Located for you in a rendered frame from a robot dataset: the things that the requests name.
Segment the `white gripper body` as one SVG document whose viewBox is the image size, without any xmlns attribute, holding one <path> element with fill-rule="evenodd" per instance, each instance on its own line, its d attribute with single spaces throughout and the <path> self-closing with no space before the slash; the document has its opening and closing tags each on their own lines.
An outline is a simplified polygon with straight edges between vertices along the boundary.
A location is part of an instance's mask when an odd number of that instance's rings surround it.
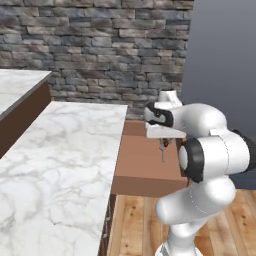
<svg viewBox="0 0 256 256">
<path fill-rule="evenodd" d="M 146 137 L 153 139 L 176 139 L 176 138 L 185 138 L 186 133 L 183 131 L 179 131 L 173 128 L 160 126 L 158 124 L 150 125 L 148 123 L 145 124 L 146 129 Z"/>
</svg>

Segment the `brown raised counter cabinet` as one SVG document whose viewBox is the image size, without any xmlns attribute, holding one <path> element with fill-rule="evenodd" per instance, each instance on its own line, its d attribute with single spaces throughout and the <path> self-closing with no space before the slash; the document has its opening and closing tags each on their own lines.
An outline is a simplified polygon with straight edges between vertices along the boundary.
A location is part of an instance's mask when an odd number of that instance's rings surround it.
<svg viewBox="0 0 256 256">
<path fill-rule="evenodd" d="M 0 159 L 51 102 L 44 82 L 0 121 Z"/>
</svg>

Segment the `open brown wooden drawer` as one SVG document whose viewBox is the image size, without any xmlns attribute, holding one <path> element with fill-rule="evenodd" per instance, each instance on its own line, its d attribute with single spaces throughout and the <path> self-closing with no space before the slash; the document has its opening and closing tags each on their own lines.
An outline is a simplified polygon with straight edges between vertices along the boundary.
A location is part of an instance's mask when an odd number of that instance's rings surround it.
<svg viewBox="0 0 256 256">
<path fill-rule="evenodd" d="M 159 141 L 146 137 L 142 121 L 126 120 L 111 193 L 157 198 L 185 188 L 178 163 L 181 142 L 172 140 L 161 153 Z"/>
</svg>

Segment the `brown counter cabinet front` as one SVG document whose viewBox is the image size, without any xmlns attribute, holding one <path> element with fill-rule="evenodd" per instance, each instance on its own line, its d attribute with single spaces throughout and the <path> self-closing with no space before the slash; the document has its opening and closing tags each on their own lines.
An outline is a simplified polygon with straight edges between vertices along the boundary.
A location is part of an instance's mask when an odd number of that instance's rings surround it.
<svg viewBox="0 0 256 256">
<path fill-rule="evenodd" d="M 111 194 L 109 197 L 106 215 L 104 219 L 104 225 L 103 225 L 103 230 L 101 235 L 100 246 L 98 250 L 98 256 L 107 256 L 115 203 L 116 203 L 116 195 Z"/>
</svg>

